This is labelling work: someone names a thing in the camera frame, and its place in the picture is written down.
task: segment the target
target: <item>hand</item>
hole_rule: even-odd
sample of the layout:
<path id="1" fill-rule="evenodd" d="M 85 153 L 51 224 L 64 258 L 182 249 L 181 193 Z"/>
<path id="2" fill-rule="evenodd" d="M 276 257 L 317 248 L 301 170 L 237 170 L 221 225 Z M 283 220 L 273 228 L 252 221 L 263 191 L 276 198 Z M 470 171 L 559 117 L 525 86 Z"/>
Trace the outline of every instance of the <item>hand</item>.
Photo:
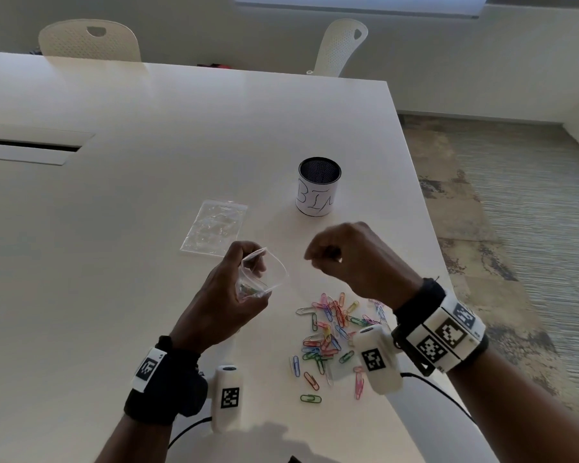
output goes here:
<path id="1" fill-rule="evenodd" d="M 261 247 L 255 242 L 233 242 L 170 333 L 173 347 L 202 353 L 225 341 L 268 305 L 266 295 L 238 302 L 236 280 L 240 261 Z M 265 267 L 259 264 L 259 271 Z"/>
<path id="2" fill-rule="evenodd" d="M 332 226 L 317 234 L 305 260 L 327 275 L 346 282 L 361 297 L 376 299 L 393 310 L 409 301 L 422 278 L 363 222 Z"/>

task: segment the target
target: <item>floor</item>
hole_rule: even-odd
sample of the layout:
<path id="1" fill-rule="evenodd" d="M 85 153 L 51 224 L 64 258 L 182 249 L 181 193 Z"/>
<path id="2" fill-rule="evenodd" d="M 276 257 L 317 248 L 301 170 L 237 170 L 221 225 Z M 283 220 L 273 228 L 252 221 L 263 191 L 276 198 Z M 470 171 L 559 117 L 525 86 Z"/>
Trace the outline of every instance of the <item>floor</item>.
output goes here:
<path id="1" fill-rule="evenodd" d="M 579 145 L 558 126 L 404 119 L 457 296 L 579 414 Z"/>

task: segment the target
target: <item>white table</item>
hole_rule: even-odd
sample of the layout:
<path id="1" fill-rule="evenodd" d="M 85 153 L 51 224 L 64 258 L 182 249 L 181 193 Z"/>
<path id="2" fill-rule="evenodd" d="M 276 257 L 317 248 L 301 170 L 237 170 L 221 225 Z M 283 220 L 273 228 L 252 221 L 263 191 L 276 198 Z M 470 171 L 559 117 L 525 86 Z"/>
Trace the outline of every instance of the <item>white table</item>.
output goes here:
<path id="1" fill-rule="evenodd" d="M 147 348 L 218 262 L 178 252 L 210 198 L 249 205 L 241 238 L 270 247 L 291 282 L 201 361 L 207 374 L 242 368 L 244 431 L 199 439 L 202 427 L 168 461 L 236 448 L 232 461 L 423 461 L 386 397 L 365 385 L 355 401 L 350 374 L 302 404 L 308 386 L 288 366 L 309 330 L 296 308 L 322 291 L 354 298 L 302 260 L 325 226 L 368 221 L 450 287 L 386 83 L 0 53 L 0 124 L 94 134 L 62 167 L 0 160 L 0 461 L 94 458 Z M 343 169 L 324 218 L 294 206 L 298 163 L 313 155 Z M 451 422 L 478 442 L 473 458 L 486 452 L 426 385 L 406 379 L 391 399 L 429 458 Z"/>

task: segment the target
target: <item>chair handle hole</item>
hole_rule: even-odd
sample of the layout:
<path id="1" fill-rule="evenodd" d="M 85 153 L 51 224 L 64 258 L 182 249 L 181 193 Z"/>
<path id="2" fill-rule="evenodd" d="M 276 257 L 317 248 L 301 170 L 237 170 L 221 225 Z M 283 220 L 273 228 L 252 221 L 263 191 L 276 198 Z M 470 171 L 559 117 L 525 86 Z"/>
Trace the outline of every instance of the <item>chair handle hole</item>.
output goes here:
<path id="1" fill-rule="evenodd" d="M 88 31 L 88 34 L 93 37 L 103 37 L 105 34 L 107 34 L 107 29 L 99 28 L 96 26 L 88 26 L 86 30 Z"/>

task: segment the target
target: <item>cup rim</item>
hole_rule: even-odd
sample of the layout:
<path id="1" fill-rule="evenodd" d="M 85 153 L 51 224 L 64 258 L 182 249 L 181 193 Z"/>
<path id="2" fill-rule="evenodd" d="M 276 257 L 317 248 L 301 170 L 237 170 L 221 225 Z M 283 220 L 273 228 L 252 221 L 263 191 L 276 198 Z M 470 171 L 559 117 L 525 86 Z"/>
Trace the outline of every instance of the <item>cup rim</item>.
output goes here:
<path id="1" fill-rule="evenodd" d="M 328 183 L 317 183 L 317 182 L 313 182 L 313 181 L 309 180 L 304 175 L 302 175 L 301 168 L 302 168 L 303 164 L 310 162 L 312 160 L 324 160 L 324 161 L 330 162 L 331 164 L 335 165 L 337 167 L 337 169 L 339 169 L 339 177 L 337 177 L 332 182 L 328 182 Z M 319 156 L 309 157 L 309 158 L 303 160 L 300 164 L 298 164 L 298 175 L 301 178 L 304 178 L 307 182 L 312 183 L 313 185 L 332 185 L 333 183 L 339 181 L 339 179 L 341 178 L 341 166 L 338 163 L 336 163 L 335 161 L 333 161 L 332 159 L 329 159 L 327 157 L 319 157 Z"/>

